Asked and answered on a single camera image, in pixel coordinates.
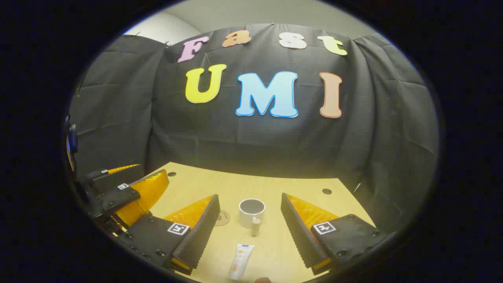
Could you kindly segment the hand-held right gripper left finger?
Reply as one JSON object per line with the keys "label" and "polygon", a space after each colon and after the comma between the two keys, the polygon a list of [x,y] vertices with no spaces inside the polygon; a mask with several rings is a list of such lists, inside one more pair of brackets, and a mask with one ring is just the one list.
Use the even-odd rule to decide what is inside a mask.
{"label": "hand-held right gripper left finger", "polygon": [[191,275],[219,214],[219,197],[210,195],[172,217],[144,215],[118,239],[158,266]]}

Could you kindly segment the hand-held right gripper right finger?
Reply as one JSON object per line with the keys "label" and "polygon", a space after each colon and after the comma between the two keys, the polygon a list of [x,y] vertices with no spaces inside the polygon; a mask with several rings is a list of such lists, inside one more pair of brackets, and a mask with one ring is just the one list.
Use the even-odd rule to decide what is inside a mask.
{"label": "hand-held right gripper right finger", "polygon": [[354,214],[338,217],[287,193],[282,194],[281,212],[304,265],[314,275],[349,265],[389,236]]}

